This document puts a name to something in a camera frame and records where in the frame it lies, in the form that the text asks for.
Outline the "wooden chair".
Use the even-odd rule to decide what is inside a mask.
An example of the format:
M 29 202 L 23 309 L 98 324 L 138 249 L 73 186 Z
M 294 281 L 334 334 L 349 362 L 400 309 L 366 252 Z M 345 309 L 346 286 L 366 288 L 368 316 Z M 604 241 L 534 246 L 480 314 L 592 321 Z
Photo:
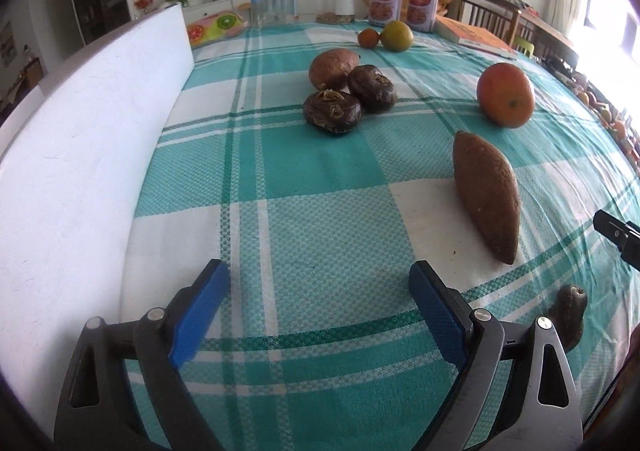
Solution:
M 513 45 L 522 12 L 506 0 L 460 0 L 458 20 L 488 30 Z

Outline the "yellow green citrus fruit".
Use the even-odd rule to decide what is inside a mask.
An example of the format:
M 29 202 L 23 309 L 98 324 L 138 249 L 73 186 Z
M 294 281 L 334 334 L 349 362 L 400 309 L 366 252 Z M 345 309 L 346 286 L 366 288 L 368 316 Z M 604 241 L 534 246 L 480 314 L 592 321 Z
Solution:
M 413 33 L 405 22 L 388 22 L 380 34 L 380 42 L 390 52 L 405 52 L 413 44 Z

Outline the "dark wrinkled fruit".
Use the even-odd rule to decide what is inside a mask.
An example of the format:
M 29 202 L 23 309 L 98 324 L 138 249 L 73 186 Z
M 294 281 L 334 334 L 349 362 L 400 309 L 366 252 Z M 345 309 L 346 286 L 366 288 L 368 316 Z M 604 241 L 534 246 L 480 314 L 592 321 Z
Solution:
M 351 94 L 333 89 L 310 95 L 303 104 L 305 120 L 332 135 L 352 132 L 360 123 L 362 107 Z
M 384 113 L 397 102 L 394 84 L 373 64 L 363 64 L 348 74 L 349 93 L 355 96 L 367 113 Z

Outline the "white tv cabinet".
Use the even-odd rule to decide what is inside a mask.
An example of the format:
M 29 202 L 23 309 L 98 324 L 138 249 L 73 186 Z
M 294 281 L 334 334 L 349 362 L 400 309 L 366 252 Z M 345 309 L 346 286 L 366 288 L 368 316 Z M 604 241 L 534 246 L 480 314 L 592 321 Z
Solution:
M 244 21 L 250 21 L 250 0 L 211 0 L 190 5 L 182 10 L 185 24 L 191 24 L 224 11 L 233 11 Z

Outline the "large red apple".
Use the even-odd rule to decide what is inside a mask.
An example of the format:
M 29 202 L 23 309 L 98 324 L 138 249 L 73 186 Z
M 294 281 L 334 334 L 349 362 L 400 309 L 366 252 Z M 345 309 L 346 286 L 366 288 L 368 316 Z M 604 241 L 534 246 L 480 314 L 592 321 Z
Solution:
M 533 85 L 525 72 L 512 63 L 491 64 L 480 74 L 476 98 L 480 111 L 501 127 L 524 126 L 535 110 Z

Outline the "long brown sweet potato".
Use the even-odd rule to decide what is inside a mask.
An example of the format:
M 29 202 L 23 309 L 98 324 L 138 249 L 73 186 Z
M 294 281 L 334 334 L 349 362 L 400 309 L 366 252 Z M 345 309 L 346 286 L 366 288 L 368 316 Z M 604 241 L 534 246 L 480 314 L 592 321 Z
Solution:
M 521 201 L 506 156 L 486 139 L 459 130 L 452 147 L 454 184 L 461 204 L 489 252 L 512 265 L 518 252 Z

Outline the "small orange tangerine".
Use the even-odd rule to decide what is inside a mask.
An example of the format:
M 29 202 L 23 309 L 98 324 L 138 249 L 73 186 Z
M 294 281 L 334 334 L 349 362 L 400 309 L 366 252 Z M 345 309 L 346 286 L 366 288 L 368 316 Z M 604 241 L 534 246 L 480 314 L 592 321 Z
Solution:
M 357 36 L 358 45 L 364 49 L 373 49 L 380 42 L 380 34 L 375 29 L 367 28 Z

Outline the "fruit pattern pillow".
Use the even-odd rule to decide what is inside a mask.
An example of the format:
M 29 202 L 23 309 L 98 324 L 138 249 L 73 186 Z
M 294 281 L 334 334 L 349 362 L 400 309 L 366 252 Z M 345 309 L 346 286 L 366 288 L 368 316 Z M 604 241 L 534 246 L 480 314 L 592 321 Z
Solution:
M 217 12 L 186 26 L 192 49 L 224 41 L 242 33 L 248 22 L 232 10 Z

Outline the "orange book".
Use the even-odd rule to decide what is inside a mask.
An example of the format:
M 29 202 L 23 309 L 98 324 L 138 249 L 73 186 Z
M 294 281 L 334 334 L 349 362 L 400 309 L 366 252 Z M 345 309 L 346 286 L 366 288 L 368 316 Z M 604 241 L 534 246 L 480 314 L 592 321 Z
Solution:
M 516 51 L 492 34 L 479 26 L 470 26 L 447 17 L 437 16 L 434 31 L 447 41 L 459 46 L 469 47 L 480 52 L 487 52 L 503 58 L 516 59 Z

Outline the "dark small fruit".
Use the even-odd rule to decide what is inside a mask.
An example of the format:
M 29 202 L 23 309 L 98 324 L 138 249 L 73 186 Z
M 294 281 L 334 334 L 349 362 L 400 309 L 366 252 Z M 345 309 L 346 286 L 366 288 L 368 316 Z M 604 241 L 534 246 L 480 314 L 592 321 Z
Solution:
M 556 293 L 554 303 L 546 312 L 567 353 L 582 339 L 587 306 L 587 292 L 576 284 L 565 284 Z

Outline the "red flower pot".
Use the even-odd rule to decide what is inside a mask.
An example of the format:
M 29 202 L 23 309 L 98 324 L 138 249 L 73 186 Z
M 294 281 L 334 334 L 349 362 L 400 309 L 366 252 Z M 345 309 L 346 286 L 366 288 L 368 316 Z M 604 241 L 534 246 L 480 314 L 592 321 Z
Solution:
M 134 0 L 134 10 L 139 15 L 145 15 L 153 9 L 155 0 Z

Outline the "teal plaid tablecloth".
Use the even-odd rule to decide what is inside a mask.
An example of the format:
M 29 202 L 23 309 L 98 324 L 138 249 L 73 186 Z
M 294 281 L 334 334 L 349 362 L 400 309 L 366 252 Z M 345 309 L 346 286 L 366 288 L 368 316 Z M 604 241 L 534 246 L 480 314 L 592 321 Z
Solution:
M 602 397 L 639 322 L 639 276 L 593 230 L 639 217 L 639 182 L 600 122 L 527 59 L 533 117 L 516 130 L 480 112 L 492 58 L 434 35 L 360 57 L 398 100 L 349 134 L 308 124 L 308 69 L 354 26 L 248 31 L 195 54 L 160 132 L 130 231 L 122 318 L 166 305 L 206 263 L 231 287 L 181 370 L 229 450 L 408 450 L 456 376 L 408 290 L 425 260 L 473 307 L 529 323 L 566 283 L 588 294 L 568 355 L 582 413 Z M 512 265 L 488 251 L 454 184 L 454 135 L 510 162 L 521 201 Z

